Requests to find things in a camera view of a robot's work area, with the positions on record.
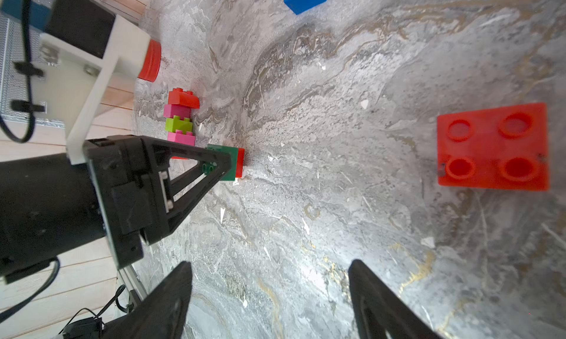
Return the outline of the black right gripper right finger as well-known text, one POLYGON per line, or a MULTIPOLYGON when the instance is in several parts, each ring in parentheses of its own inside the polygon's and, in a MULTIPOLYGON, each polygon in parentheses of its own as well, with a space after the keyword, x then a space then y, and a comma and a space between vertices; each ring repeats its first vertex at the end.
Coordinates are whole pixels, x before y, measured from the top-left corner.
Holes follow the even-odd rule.
POLYGON ((361 338, 440 339, 359 259, 349 267, 349 289, 361 338))

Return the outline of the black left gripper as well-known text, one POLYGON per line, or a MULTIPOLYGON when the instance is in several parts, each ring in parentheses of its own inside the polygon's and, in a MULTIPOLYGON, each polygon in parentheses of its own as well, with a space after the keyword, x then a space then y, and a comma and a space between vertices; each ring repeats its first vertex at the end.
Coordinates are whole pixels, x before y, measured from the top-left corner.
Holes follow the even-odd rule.
POLYGON ((208 175, 203 172, 204 162, 216 161, 203 160, 204 150, 207 149, 134 135, 84 142, 85 161, 119 269, 144 257, 142 243, 155 243, 173 233, 225 175, 226 167, 221 165, 208 175), (169 168, 172 156, 196 161, 197 165, 174 178, 169 186, 159 173, 169 168), (167 216, 169 193, 175 197, 185 188, 188 190, 173 201, 167 216))

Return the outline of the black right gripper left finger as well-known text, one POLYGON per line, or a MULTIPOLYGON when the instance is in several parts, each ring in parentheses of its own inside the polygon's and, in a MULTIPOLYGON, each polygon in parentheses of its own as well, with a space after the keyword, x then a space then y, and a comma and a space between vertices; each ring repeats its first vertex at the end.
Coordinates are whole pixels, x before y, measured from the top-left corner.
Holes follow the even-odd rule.
POLYGON ((192 266, 181 262, 130 314, 104 332, 104 338, 180 338, 192 295, 192 266))

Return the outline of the dark green lego brick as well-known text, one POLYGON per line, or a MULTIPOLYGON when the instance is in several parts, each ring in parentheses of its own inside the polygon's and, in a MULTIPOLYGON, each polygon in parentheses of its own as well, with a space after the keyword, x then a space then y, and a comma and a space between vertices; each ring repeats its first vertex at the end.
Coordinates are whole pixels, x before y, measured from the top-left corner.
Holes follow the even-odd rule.
POLYGON ((237 166, 237 155, 238 155, 238 147, 227 147, 223 145, 214 145, 208 144, 206 146, 207 150, 210 150, 215 153, 220 153, 223 155, 223 158, 220 162, 204 162, 201 166, 201 171, 205 175, 209 175, 211 172, 214 172, 218 166, 222 167, 225 170, 221 181, 236 181, 235 178, 236 174, 236 166, 237 166))

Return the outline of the pink lego brick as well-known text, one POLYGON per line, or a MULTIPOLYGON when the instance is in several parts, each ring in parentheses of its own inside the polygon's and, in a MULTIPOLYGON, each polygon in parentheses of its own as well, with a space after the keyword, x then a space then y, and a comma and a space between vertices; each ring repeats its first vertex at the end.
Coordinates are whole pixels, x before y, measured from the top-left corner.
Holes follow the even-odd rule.
POLYGON ((167 133, 168 141, 172 141, 178 144, 183 144, 187 146, 195 146, 196 138, 192 132, 183 132, 181 130, 177 130, 175 132, 168 132, 167 133))
POLYGON ((173 119, 178 116, 180 119, 189 119, 191 117, 191 109, 180 104, 165 104, 164 117, 173 119))

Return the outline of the red lego brick front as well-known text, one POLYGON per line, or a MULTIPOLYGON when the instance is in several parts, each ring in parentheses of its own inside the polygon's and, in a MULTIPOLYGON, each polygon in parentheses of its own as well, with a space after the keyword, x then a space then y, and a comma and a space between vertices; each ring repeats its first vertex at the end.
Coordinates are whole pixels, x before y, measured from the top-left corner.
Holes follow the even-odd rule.
POLYGON ((236 174, 235 178, 239 179, 243 176, 243 166, 244 166, 244 158, 245 158, 246 151, 243 148, 238 150, 237 155, 237 166, 236 166, 236 174))

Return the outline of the lime green lego brick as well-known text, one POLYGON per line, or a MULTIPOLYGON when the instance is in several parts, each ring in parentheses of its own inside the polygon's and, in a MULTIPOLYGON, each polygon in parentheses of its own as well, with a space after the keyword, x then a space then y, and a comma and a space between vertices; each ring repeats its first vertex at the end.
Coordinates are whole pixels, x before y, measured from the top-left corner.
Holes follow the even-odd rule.
POLYGON ((166 119, 166 131, 177 133, 181 131, 183 134, 192 132, 193 123, 190 118, 181 118, 180 116, 173 116, 166 119))

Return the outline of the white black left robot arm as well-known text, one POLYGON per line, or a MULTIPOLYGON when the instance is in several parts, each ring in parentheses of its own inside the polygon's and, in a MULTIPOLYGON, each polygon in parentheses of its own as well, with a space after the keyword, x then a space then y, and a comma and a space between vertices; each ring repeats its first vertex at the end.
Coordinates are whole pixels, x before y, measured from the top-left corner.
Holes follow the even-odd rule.
POLYGON ((231 169, 228 153, 146 136, 1 164, 1 276, 9 283, 62 253, 106 237, 118 268, 171 235, 231 169))

